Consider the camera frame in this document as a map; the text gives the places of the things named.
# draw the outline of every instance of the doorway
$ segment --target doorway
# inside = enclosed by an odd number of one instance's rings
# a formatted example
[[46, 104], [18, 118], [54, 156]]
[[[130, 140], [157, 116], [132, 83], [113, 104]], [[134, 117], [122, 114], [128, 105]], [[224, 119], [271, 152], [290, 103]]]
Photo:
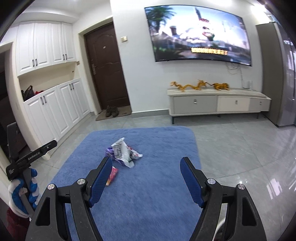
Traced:
[[[16, 122], [8, 98], [5, 70], [4, 70], [5, 52], [0, 53], [0, 147], [9, 160], [9, 150], [7, 146], [7, 126]], [[17, 134], [16, 149], [19, 157], [23, 157], [30, 152], [30, 149], [21, 133]]]
[[84, 38], [101, 108], [129, 106], [113, 23], [87, 33]]

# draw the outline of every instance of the palm tree on screen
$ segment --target palm tree on screen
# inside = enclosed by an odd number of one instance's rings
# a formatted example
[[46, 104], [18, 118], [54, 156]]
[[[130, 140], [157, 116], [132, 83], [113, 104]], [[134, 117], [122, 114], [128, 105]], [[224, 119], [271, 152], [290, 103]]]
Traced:
[[172, 11], [170, 6], [150, 7], [146, 10], [147, 18], [150, 27], [159, 33], [160, 25], [166, 25], [167, 20], [171, 19], [176, 13]]

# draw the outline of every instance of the blue rug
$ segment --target blue rug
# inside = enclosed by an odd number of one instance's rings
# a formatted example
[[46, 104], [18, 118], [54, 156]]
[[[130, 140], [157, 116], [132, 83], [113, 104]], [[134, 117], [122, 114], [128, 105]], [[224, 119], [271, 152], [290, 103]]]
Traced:
[[[71, 185], [97, 168], [106, 147], [119, 138], [144, 156], [134, 168], [121, 166], [115, 180], [91, 208], [104, 241], [188, 241], [201, 209], [190, 196], [180, 172], [187, 156], [195, 168], [200, 161], [194, 133], [187, 127], [158, 127], [95, 131], [68, 158], [52, 183]], [[79, 240], [67, 205], [73, 241]]]

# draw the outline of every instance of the shoe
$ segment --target shoe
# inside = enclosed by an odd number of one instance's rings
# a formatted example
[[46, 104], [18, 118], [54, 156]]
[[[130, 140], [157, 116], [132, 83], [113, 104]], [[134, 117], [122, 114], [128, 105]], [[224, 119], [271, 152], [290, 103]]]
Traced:
[[107, 106], [107, 109], [106, 109], [106, 117], [110, 117], [111, 116], [111, 112], [112, 112], [112, 107]]
[[111, 108], [112, 108], [112, 110], [111, 110], [112, 116], [113, 116], [113, 117], [118, 116], [119, 111], [118, 111], [117, 107], [112, 106]]

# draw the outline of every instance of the door handle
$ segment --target door handle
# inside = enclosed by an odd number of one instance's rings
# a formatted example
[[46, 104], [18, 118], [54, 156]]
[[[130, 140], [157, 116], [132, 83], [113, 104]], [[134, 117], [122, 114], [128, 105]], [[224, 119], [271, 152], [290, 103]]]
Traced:
[[96, 75], [96, 66], [94, 64], [91, 64], [91, 67], [93, 69], [93, 75]]

